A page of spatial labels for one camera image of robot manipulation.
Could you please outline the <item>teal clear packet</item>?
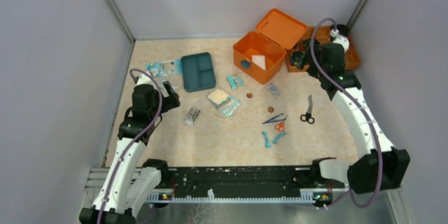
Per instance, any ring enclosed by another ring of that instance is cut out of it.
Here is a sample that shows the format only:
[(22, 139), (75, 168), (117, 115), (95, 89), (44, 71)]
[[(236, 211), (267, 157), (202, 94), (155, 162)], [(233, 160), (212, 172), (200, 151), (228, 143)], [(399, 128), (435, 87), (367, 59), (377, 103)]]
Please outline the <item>teal clear packet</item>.
[(229, 118), (236, 112), (239, 107), (240, 102), (233, 97), (229, 97), (228, 100), (219, 108), (219, 111), (225, 117)]

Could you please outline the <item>teal small packet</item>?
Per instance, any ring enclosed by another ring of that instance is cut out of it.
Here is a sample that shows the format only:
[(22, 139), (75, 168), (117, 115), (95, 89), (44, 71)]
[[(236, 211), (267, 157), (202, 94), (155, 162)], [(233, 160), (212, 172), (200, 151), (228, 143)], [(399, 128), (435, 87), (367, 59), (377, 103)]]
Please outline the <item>teal small packet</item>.
[(237, 89), (246, 85), (241, 74), (229, 74), (226, 76), (226, 79), (231, 89)]

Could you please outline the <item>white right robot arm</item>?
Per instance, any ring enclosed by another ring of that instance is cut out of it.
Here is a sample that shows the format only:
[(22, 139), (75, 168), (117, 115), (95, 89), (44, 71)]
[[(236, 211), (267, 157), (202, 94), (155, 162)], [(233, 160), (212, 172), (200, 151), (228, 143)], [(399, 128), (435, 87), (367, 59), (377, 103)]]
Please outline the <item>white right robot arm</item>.
[(296, 66), (307, 67), (307, 73), (320, 81), (346, 122), (359, 156), (352, 164), (334, 157), (315, 159), (314, 176), (347, 184), (356, 194), (374, 192), (377, 187), (400, 187), (410, 155), (397, 149), (384, 134), (366, 103), (360, 81), (346, 69), (345, 55), (350, 47), (347, 34), (332, 25), (327, 42), (307, 38), (302, 43), (304, 52)]

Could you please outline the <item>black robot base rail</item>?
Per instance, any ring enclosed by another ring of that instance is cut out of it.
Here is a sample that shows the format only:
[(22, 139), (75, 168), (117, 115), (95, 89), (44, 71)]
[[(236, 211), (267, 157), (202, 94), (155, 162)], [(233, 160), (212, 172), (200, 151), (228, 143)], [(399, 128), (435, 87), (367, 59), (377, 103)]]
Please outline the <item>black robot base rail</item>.
[(143, 167), (161, 170), (162, 180), (147, 200), (169, 203), (304, 203), (328, 206), (346, 185), (318, 177), (311, 165), (169, 167), (149, 159)]

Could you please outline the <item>small clear blue packet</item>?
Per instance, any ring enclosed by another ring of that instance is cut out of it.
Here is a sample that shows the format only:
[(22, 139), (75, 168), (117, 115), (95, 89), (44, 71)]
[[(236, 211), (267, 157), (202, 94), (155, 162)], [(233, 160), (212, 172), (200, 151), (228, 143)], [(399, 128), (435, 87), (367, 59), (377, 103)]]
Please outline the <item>small clear blue packet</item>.
[(266, 86), (266, 89), (273, 95), (273, 96), (279, 96), (281, 91), (280, 89), (274, 85), (273, 83), (270, 83)]

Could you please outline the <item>blue white packet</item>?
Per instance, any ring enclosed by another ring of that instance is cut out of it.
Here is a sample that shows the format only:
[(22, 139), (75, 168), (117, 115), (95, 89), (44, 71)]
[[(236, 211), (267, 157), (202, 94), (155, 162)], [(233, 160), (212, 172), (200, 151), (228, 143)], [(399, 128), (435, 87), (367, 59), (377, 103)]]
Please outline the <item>blue white packet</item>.
[(154, 77), (165, 77), (174, 74), (182, 74), (182, 65), (180, 59), (167, 60), (162, 62), (149, 62), (147, 70)]

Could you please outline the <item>white gauze pad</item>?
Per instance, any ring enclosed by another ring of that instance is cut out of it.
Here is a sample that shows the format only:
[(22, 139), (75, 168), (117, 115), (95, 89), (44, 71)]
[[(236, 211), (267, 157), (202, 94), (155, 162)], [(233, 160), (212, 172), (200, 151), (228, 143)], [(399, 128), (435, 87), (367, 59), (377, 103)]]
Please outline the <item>white gauze pad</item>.
[(251, 60), (255, 65), (259, 66), (263, 70), (266, 70), (266, 57), (264, 55), (252, 55)]

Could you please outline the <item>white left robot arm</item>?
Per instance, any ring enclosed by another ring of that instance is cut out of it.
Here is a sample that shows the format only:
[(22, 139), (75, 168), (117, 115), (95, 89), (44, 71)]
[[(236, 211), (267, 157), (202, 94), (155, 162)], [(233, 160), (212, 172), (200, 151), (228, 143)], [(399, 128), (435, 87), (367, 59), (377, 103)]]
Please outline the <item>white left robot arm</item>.
[(136, 223), (152, 190), (170, 179), (167, 161), (158, 159), (150, 159), (136, 180), (133, 175), (156, 122), (180, 106), (179, 95), (169, 81), (159, 86), (148, 73), (133, 79), (132, 105), (119, 126), (113, 162), (92, 205), (81, 209), (81, 223)]

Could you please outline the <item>beige gauze packet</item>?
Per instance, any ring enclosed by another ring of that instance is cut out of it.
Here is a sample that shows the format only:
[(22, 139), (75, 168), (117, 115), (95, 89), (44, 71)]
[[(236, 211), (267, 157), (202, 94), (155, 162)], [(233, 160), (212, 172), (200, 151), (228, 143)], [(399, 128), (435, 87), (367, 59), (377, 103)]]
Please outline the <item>beige gauze packet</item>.
[(211, 101), (216, 109), (219, 109), (222, 105), (225, 105), (229, 100), (229, 94), (221, 88), (215, 89), (209, 93), (207, 98)]

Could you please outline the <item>clear bag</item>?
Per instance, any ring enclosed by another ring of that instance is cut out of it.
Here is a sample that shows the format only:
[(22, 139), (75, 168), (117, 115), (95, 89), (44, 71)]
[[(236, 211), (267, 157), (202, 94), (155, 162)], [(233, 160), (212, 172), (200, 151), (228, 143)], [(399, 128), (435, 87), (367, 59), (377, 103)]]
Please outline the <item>clear bag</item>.
[(175, 93), (177, 90), (176, 86), (173, 86), (168, 80), (165, 78), (161, 78), (157, 81), (157, 84), (160, 86), (161, 91), (164, 96), (168, 96), (169, 94)]

